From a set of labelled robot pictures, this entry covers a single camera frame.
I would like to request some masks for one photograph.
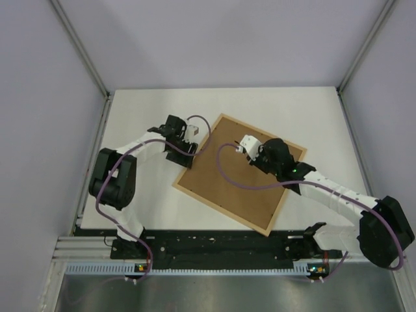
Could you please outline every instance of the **purple cable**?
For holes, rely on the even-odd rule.
[[[348,252],[345,252],[341,260],[338,262],[337,266],[333,268],[333,270],[330,272],[328,276],[322,279],[322,282],[328,280],[330,276],[333,276],[339,270],[339,268],[341,267],[341,264],[344,263],[347,256],[348,256]]]
[[[101,186],[101,189],[99,190],[99,192],[98,192],[98,195],[97,195],[97,199],[96,199],[96,211],[101,215],[101,216],[103,216],[103,217],[105,217],[105,218],[107,218],[107,219],[109,219],[111,222],[113,222],[113,223],[115,223],[115,224],[117,224],[118,222],[117,222],[117,220],[116,219],[114,219],[114,218],[112,218],[111,216],[109,216],[109,215],[107,215],[106,213],[104,213],[100,208],[99,208],[99,202],[100,202],[100,199],[101,199],[101,197],[102,197],[102,195],[103,195],[103,192],[104,192],[104,189],[105,189],[105,187],[109,184],[109,181],[110,181],[110,178],[112,177],[112,175],[113,175],[113,173],[115,173],[115,171],[117,170],[117,167],[120,165],[120,163],[123,161],[123,159],[127,156],[127,155],[129,155],[130,153],[132,153],[132,152],[134,152],[135,150],[137,150],[138,148],[141,148],[144,144],[149,144],[149,143],[153,143],[153,142],[161,142],[161,143],[164,143],[164,144],[166,144],[166,145],[168,145],[168,146],[170,146],[171,148],[173,148],[174,150],[176,150],[176,151],[178,151],[178,152],[180,152],[181,154],[183,154],[183,155],[186,155],[186,156],[196,156],[196,155],[199,155],[200,153],[202,153],[203,151],[205,151],[205,149],[207,148],[207,146],[209,145],[209,143],[210,143],[210,141],[211,141],[211,127],[210,127],[210,125],[209,125],[209,122],[203,117],[203,116],[200,116],[200,115],[192,115],[192,116],[189,116],[187,119],[189,120],[189,119],[192,119],[192,118],[200,118],[200,119],[202,119],[206,124],[207,124],[207,127],[208,127],[208,139],[207,139],[207,143],[206,143],[206,145],[205,145],[205,148],[204,149],[201,149],[199,152],[197,152],[197,153],[187,153],[187,152],[185,152],[185,151],[181,151],[179,148],[177,148],[176,146],[174,146],[173,144],[171,144],[171,143],[169,143],[169,142],[167,142],[167,141],[165,141],[165,140],[162,140],[162,139],[158,139],[158,138],[153,138],[153,139],[150,139],[150,140],[147,140],[147,141],[144,141],[143,143],[139,143],[139,144],[137,144],[136,146],[134,146],[134,147],[132,147],[131,149],[129,149],[127,152],[125,152],[117,161],[116,161],[116,163],[114,164],[114,166],[111,168],[111,170],[110,170],[110,172],[109,172],[109,174],[108,174],[108,176],[107,176],[107,178],[104,180],[104,183],[103,183],[103,185]],[[138,241],[139,243],[141,243],[141,245],[143,245],[146,249],[147,249],[147,251],[148,251],[148,253],[149,253],[149,256],[150,256],[150,263],[149,263],[149,265],[148,265],[148,268],[147,268],[147,270],[145,271],[145,273],[144,273],[144,275],[142,276],[142,278],[140,279],[140,280],[142,280],[143,278],[145,278],[148,274],[149,274],[149,272],[150,272],[150,270],[151,270],[151,266],[152,266],[152,264],[153,264],[153,253],[151,252],[151,250],[150,250],[150,247],[143,241],[143,240],[141,240],[140,238],[138,238],[136,235],[134,235],[134,234],[132,234],[132,233],[130,233],[128,230],[126,230],[123,226],[118,226],[118,228],[121,230],[121,231],[123,231],[125,234],[127,234],[127,235],[129,235],[130,237],[132,237],[132,238],[134,238],[136,241]]]
[[[231,183],[232,185],[242,188],[242,189],[246,189],[246,190],[267,190],[267,189],[273,189],[274,187],[282,187],[284,185],[292,185],[292,184],[305,184],[305,185],[312,185],[314,187],[318,187],[322,190],[325,190],[331,194],[334,194],[344,200],[348,200],[349,202],[353,203],[354,205],[357,205],[361,208],[363,208],[364,210],[368,211],[370,214],[372,214],[373,216],[375,216],[386,228],[386,230],[389,232],[391,238],[393,239],[393,242],[395,243],[395,246],[397,248],[397,252],[398,252],[398,265],[393,267],[393,268],[387,268],[388,270],[392,270],[392,271],[396,271],[396,270],[400,270],[403,267],[404,264],[404,255],[403,255],[403,249],[398,241],[398,238],[395,234],[395,232],[393,231],[393,229],[391,228],[391,226],[387,223],[386,220],[384,220],[384,218],[382,216],[380,216],[377,212],[373,211],[370,207],[364,205],[363,203],[350,198],[348,196],[345,196],[339,192],[336,192],[332,189],[330,189],[329,187],[325,187],[324,185],[321,185],[319,183],[316,182],[311,182],[311,181],[285,181],[285,182],[279,182],[279,183],[274,183],[271,185],[262,185],[260,187],[251,187],[248,185],[243,185],[240,184],[238,182],[234,182],[232,179],[230,179],[226,173],[223,171],[221,164],[220,164],[220,153],[221,150],[226,147],[226,146],[231,146],[235,149],[237,149],[237,146],[231,143],[225,143],[222,144],[220,146],[220,148],[218,149],[217,153],[216,153],[216,165],[218,167],[218,171],[220,172],[221,176],[227,180],[229,183]]]
[[[115,173],[115,171],[117,170],[117,167],[120,165],[120,163],[123,161],[123,159],[127,156],[127,155],[129,155],[130,153],[132,153],[132,152],[134,152],[135,150],[137,150],[138,148],[141,148],[144,144],[148,144],[148,143],[152,143],[152,142],[161,142],[161,143],[165,143],[166,145],[168,145],[168,146],[170,146],[171,148],[173,148],[174,150],[176,150],[176,151],[178,151],[178,152],[180,152],[181,154],[183,154],[183,155],[186,155],[186,156],[197,156],[197,155],[200,155],[203,151],[205,151],[206,150],[206,148],[208,147],[208,145],[209,145],[209,143],[210,143],[210,141],[211,141],[211,126],[209,125],[209,122],[208,122],[208,120],[206,120],[203,116],[200,116],[200,115],[192,115],[192,116],[189,116],[188,118],[187,118],[187,120],[190,120],[190,119],[192,119],[192,118],[200,118],[200,119],[202,119],[206,124],[207,124],[207,127],[208,127],[208,139],[207,139],[207,141],[206,141],[206,143],[205,143],[205,148],[203,148],[203,149],[201,149],[199,152],[197,152],[197,153],[187,153],[187,152],[185,152],[185,151],[181,151],[179,148],[177,148],[176,146],[174,146],[173,144],[171,144],[171,143],[169,143],[169,142],[167,142],[167,141],[165,141],[165,140],[161,140],[161,139],[158,139],[158,138],[154,138],[154,139],[151,139],[151,140],[147,140],[147,141],[144,141],[143,143],[140,143],[140,144],[138,144],[138,145],[136,145],[136,146],[134,146],[134,147],[132,147],[131,149],[129,149],[127,152],[125,152],[119,159],[118,159],[118,161],[114,164],[114,166],[111,168],[111,170],[110,170],[110,172],[109,172],[109,174],[108,174],[108,176],[107,176],[107,178],[104,180],[104,183],[103,183],[103,185],[101,186],[101,189],[99,190],[99,192],[98,192],[98,195],[97,195],[97,199],[96,199],[96,211],[101,215],[101,216],[103,216],[103,217],[105,217],[105,218],[107,218],[107,219],[109,219],[111,222],[113,222],[113,223],[115,223],[115,224],[117,224],[118,222],[117,222],[117,220],[115,220],[115,219],[113,219],[111,216],[109,216],[109,215],[107,215],[106,213],[104,213],[100,208],[99,208],[99,201],[100,201],[100,199],[101,199],[101,197],[102,197],[102,195],[103,195],[103,191],[104,191],[104,189],[105,189],[105,187],[109,184],[109,181],[110,181],[110,178],[112,177],[112,175],[113,175],[113,173]],[[140,278],[140,279],[138,279],[138,281],[142,281],[143,279],[145,279],[147,276],[148,276],[148,274],[149,274],[149,272],[150,272],[150,270],[151,270],[151,267],[152,267],[152,264],[153,264],[153,253],[151,252],[151,249],[150,249],[150,247],[149,247],[149,245],[147,245],[143,240],[141,240],[140,238],[138,238],[136,235],[134,235],[134,234],[132,234],[132,233],[130,233],[130,232],[128,232],[128,230],[126,230],[123,226],[119,226],[119,225],[117,225],[118,226],[118,228],[121,230],[121,231],[123,231],[125,234],[127,234],[127,235],[129,235],[130,237],[132,237],[132,238],[134,238],[135,240],[137,240],[139,243],[141,243],[146,249],[147,249],[147,251],[148,251],[148,253],[149,253],[149,256],[150,256],[150,261],[149,261],[149,265],[148,265],[148,268],[147,268],[147,270],[145,271],[145,273],[142,275],[142,277]],[[102,281],[101,283],[99,283],[97,286],[95,286],[95,287],[93,287],[91,290],[89,290],[86,294],[84,294],[82,297],[80,297],[80,298],[78,298],[78,299],[76,299],[75,301],[71,301],[70,299],[69,299],[69,295],[68,295],[68,289],[66,289],[66,291],[65,291],[65,297],[66,297],[66,300],[68,301],[68,303],[72,306],[74,306],[75,304],[78,304],[79,302],[81,302],[82,300],[84,300],[89,294],[91,294],[92,292],[94,292],[95,290],[97,290],[98,288],[100,288],[100,287],[102,287],[104,284],[106,284],[106,283],[108,283],[108,282],[110,282],[110,281],[116,281],[116,280],[124,280],[125,278],[124,277],[120,277],[120,276],[116,276],[116,277],[113,277],[113,278],[108,278],[108,279],[105,279],[104,281]]]

